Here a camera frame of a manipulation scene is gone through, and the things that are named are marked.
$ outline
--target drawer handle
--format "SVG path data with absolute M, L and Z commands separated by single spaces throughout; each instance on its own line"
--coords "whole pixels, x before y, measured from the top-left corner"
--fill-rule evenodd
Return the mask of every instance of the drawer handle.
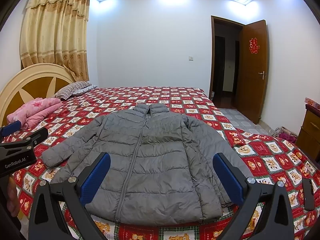
M 311 125 L 312 125 L 314 128 L 320 130 L 319 127 L 318 127 L 316 124 L 314 124 L 313 122 L 310 122 L 310 123 L 311 123 Z

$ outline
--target curtain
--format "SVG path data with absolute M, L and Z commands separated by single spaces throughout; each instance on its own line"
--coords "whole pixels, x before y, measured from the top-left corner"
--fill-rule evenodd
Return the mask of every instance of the curtain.
M 29 0 L 22 25 L 23 67 L 63 66 L 76 81 L 88 81 L 86 50 L 90 0 Z

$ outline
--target silver bolt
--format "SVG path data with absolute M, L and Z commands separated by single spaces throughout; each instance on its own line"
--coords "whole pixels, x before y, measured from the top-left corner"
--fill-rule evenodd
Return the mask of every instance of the silver bolt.
M 280 181 L 280 180 L 277 182 L 277 185 L 278 185 L 279 187 L 284 187 L 284 183 L 283 183 L 282 181 Z
M 44 186 L 45 184 L 47 184 L 47 181 L 45 179 L 41 180 L 39 183 L 41 187 Z
M 256 179 L 253 177 L 249 177 L 249 178 L 247 178 L 247 182 L 249 182 L 250 184 L 255 184 Z
M 68 179 L 68 181 L 69 181 L 70 183 L 74 183 L 74 182 L 76 182 L 76 180 L 77 180 L 77 177 L 75 177 L 75 176 L 72 176 L 72 177 L 70 177 L 70 178 Z

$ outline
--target blue gripper pad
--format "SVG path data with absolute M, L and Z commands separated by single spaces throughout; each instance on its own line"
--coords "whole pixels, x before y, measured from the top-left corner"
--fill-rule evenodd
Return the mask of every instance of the blue gripper pad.
M 15 121 L 11 124 L 6 125 L 5 127 L 2 128 L 1 135 L 3 137 L 9 136 L 10 134 L 18 131 L 21 129 L 21 122 L 20 121 Z
M 83 206 L 90 203 L 94 196 L 96 195 L 102 181 L 104 180 L 105 176 L 107 175 L 110 165 L 111 165 L 111 159 L 110 155 L 108 153 L 101 153 L 97 159 L 98 163 L 95 165 L 96 161 L 91 165 L 95 165 L 90 175 L 87 177 L 87 179 L 84 181 L 84 183 L 81 186 L 80 191 L 80 202 Z
M 232 166 L 222 153 L 214 155 L 212 164 L 232 203 L 241 206 L 244 203 L 245 190 L 244 184 L 241 185 L 239 183 L 236 175 L 239 175 L 240 179 L 243 179 L 243 182 L 245 182 L 245 176 L 238 168 Z M 241 174 L 234 174 L 235 169 L 237 169 Z

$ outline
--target wooden cabinet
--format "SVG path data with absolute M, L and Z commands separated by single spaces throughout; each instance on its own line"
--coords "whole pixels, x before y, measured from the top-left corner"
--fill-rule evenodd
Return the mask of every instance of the wooden cabinet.
M 296 145 L 316 162 L 320 159 L 320 111 L 306 105 L 306 116 Z

